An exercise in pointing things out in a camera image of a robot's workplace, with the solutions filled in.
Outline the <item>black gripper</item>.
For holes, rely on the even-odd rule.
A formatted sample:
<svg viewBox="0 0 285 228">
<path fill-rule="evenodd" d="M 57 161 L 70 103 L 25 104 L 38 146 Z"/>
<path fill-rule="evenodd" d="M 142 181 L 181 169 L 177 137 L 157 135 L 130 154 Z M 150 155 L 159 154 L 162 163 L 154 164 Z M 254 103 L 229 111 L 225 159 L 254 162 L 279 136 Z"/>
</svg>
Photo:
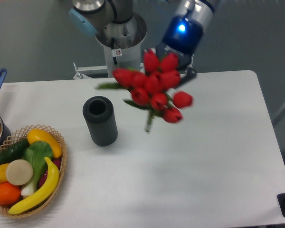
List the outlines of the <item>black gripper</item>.
<svg viewBox="0 0 285 228">
<path fill-rule="evenodd" d="M 178 70 L 184 69 L 191 62 L 194 51 L 203 36 L 203 27 L 195 20 L 183 16 L 172 18 L 161 42 L 156 46 L 156 56 L 163 59 L 169 53 L 178 57 Z M 197 76 L 193 67 L 188 67 L 180 82 L 174 88 L 179 88 Z"/>
</svg>

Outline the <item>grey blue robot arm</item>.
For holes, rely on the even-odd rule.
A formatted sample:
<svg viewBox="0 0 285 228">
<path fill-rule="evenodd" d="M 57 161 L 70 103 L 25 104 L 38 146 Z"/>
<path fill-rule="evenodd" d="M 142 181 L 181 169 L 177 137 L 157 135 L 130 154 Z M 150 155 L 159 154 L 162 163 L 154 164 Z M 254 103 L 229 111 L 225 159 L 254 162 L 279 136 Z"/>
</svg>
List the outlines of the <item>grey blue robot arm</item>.
<svg viewBox="0 0 285 228">
<path fill-rule="evenodd" d="M 140 69 L 141 43 L 147 34 L 144 19 L 133 11 L 131 0 L 74 0 L 69 16 L 87 36 L 103 46 L 107 76 L 118 67 Z M 219 5 L 218 0 L 182 0 L 168 20 L 165 34 L 153 48 L 158 58 L 169 53 L 179 58 L 178 70 L 185 70 L 180 85 L 196 77 L 193 56 Z"/>
</svg>

